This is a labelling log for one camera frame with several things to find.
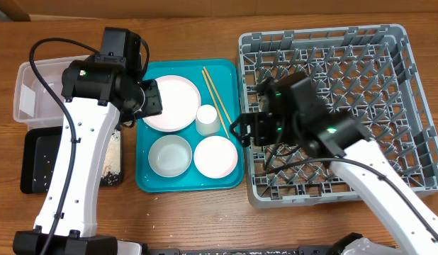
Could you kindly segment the white paper cup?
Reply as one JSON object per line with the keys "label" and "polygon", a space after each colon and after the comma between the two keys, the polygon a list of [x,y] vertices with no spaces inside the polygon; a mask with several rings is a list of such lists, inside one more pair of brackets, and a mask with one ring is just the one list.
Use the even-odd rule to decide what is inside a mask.
{"label": "white paper cup", "polygon": [[196,130],[204,136],[211,136],[220,130],[220,120],[217,110],[212,105],[202,105],[196,113]]}

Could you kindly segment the small white bowl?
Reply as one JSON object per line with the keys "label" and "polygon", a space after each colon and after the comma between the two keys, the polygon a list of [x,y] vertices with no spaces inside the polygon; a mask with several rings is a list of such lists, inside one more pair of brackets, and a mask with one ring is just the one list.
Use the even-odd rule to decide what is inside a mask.
{"label": "small white bowl", "polygon": [[202,175],[210,179],[221,179],[230,175],[237,166],[238,153],[226,137],[211,136],[198,143],[193,160]]}

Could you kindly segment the grey bowl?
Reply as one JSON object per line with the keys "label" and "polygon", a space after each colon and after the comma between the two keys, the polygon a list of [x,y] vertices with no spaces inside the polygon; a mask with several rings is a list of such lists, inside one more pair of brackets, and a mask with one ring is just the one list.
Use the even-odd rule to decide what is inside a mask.
{"label": "grey bowl", "polygon": [[192,161],[190,144],[178,135],[165,135],[150,147],[148,162],[159,176],[173,178],[182,175]]}

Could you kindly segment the pile of rice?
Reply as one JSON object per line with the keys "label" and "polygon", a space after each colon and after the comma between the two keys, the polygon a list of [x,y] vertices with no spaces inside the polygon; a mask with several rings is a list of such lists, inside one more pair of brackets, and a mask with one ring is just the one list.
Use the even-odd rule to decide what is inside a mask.
{"label": "pile of rice", "polygon": [[108,148],[106,150],[106,157],[104,160],[103,171],[101,174],[102,178],[106,178],[107,175],[111,174],[113,176],[119,175],[121,172],[120,162],[121,162],[121,133],[120,130],[114,130],[110,141],[108,143]]}

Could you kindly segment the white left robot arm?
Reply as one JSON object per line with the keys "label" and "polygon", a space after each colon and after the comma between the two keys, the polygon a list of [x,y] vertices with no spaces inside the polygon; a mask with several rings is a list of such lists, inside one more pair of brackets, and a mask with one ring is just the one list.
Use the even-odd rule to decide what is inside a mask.
{"label": "white left robot arm", "polygon": [[52,95],[64,114],[55,168],[33,228],[15,234],[15,254],[147,253],[146,244],[98,234],[96,216],[113,131],[163,110],[157,82],[145,79],[149,58],[137,33],[107,27],[100,49],[63,71]]}

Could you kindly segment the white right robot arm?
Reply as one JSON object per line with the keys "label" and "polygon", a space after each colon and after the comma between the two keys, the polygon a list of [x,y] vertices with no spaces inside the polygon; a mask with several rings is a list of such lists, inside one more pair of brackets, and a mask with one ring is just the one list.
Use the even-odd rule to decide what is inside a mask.
{"label": "white right robot arm", "polygon": [[255,86],[265,110],[242,113],[230,124],[243,147],[296,145],[308,158],[286,168],[320,162],[345,181],[393,236],[398,248],[352,233],[330,254],[438,254],[438,217],[395,172],[377,141],[352,114],[330,113],[312,79],[295,72]]}

